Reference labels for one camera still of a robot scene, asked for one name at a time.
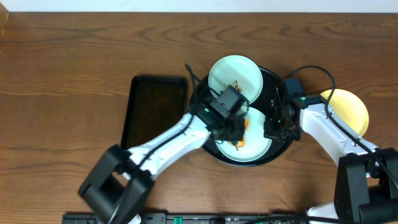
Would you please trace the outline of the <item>green yellow sponge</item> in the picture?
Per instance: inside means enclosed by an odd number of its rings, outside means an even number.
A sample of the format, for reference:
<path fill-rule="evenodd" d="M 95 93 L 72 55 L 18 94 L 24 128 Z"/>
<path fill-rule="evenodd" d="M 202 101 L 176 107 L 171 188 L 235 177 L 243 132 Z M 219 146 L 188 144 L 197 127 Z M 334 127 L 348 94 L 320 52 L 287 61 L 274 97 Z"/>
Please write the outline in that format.
<path fill-rule="evenodd" d="M 244 120 L 244 130 L 245 131 L 247 130 L 248 126 L 249 126 L 249 120 L 245 119 Z M 241 141 L 233 141 L 233 142 L 229 142 L 229 144 L 234 146 L 236 148 L 236 150 L 238 151 L 239 148 L 245 146 L 245 137 L 243 137 L 243 139 Z"/>

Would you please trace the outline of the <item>yellow plate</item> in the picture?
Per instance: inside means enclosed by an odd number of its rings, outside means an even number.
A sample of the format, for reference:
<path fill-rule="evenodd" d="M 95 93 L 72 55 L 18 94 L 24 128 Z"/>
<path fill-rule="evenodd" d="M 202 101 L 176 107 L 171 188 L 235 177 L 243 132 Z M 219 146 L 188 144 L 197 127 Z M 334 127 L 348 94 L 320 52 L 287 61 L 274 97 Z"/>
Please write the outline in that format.
<path fill-rule="evenodd" d="M 334 112 L 360 136 L 368 129 L 369 113 L 365 104 L 354 93 L 336 89 L 330 100 Z"/>

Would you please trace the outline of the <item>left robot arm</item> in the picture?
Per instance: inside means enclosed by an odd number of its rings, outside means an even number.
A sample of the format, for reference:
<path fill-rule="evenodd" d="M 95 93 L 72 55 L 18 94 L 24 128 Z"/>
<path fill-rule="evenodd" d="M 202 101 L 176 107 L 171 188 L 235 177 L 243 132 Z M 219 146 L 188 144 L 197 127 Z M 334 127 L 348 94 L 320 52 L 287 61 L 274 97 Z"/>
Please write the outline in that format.
<path fill-rule="evenodd" d="M 176 125 L 147 143 L 123 150 L 108 148 L 78 193 L 103 223 L 134 223 L 156 178 L 183 155 L 209 139 L 240 141 L 247 107 L 194 106 Z"/>

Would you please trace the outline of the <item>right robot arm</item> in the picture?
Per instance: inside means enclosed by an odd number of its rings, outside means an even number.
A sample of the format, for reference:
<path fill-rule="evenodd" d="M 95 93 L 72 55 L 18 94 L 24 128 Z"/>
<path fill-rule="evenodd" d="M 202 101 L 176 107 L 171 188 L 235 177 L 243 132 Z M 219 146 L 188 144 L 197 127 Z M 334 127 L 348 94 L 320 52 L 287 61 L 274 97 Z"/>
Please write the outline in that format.
<path fill-rule="evenodd" d="M 338 167 L 333 202 L 310 208 L 308 222 L 397 221 L 395 149 L 380 149 L 362 138 L 321 96 L 289 98 L 266 113 L 265 137 L 298 141 L 302 133 L 314 138 Z"/>

